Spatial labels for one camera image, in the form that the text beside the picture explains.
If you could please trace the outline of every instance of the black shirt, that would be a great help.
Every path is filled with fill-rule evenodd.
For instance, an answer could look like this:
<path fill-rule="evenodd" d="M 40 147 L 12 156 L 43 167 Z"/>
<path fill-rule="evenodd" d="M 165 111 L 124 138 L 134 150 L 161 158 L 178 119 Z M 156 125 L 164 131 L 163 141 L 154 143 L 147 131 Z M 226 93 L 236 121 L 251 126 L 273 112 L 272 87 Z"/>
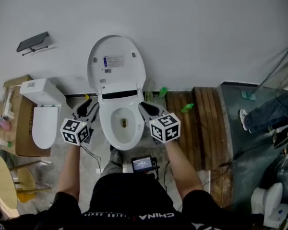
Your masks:
<path fill-rule="evenodd" d="M 90 208 L 81 214 L 77 200 L 58 192 L 36 230 L 43 229 L 251 229 L 245 218 L 221 209 L 205 191 L 192 191 L 182 213 L 153 175 L 120 173 L 99 179 Z"/>

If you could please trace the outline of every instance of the jeans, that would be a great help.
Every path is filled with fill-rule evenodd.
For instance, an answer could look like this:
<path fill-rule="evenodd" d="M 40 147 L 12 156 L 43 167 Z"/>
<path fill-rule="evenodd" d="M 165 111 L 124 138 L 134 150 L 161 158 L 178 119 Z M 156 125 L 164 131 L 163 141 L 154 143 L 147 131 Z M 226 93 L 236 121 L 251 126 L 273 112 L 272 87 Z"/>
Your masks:
<path fill-rule="evenodd" d="M 273 98 L 249 112 L 244 118 L 245 127 L 255 133 L 267 130 L 279 122 L 288 121 L 288 92 L 281 94 L 277 100 Z"/>
<path fill-rule="evenodd" d="M 123 173 L 123 159 L 121 157 L 120 151 L 114 148 L 111 151 L 110 160 L 105 166 L 100 178 L 108 174 L 115 173 Z"/>

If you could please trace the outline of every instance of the white toilet tank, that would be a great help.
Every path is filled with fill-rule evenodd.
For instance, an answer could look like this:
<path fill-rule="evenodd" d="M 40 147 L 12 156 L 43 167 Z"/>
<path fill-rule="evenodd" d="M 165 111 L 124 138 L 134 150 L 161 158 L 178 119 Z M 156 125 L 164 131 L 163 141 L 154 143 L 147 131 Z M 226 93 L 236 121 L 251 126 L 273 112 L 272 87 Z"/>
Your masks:
<path fill-rule="evenodd" d="M 23 82 L 20 94 L 37 105 L 59 105 L 66 103 L 65 96 L 47 79 Z"/>

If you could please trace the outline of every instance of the black and white cube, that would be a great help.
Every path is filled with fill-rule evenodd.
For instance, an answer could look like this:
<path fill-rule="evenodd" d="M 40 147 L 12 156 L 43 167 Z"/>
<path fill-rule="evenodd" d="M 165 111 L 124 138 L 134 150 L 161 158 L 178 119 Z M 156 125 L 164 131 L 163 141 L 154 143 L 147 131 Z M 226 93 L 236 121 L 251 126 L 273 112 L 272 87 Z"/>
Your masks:
<path fill-rule="evenodd" d="M 180 137 L 180 120 L 171 113 L 149 122 L 150 135 L 166 143 Z"/>
<path fill-rule="evenodd" d="M 78 146 L 90 135 L 86 122 L 68 118 L 64 119 L 60 131 L 67 143 Z"/>

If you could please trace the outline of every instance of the toilet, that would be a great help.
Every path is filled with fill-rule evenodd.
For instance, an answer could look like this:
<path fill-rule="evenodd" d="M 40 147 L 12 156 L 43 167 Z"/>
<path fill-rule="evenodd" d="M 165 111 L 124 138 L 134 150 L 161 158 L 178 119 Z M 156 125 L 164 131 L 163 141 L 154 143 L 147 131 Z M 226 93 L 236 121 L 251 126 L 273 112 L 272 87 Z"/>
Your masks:
<path fill-rule="evenodd" d="M 99 117 L 109 143 L 130 150 L 140 141 L 144 120 L 139 103 L 146 73 L 142 57 L 133 42 L 120 35 L 101 38 L 90 53 L 89 85 L 98 94 Z"/>
<path fill-rule="evenodd" d="M 281 204 L 282 196 L 281 183 L 268 190 L 257 187 L 251 196 L 252 214 L 264 215 L 264 226 L 278 229 L 288 216 L 288 204 Z"/>
<path fill-rule="evenodd" d="M 20 94 L 37 104 L 33 113 L 34 143 L 41 149 L 50 148 L 61 137 L 63 120 L 72 117 L 65 96 L 47 79 L 23 82 Z"/>

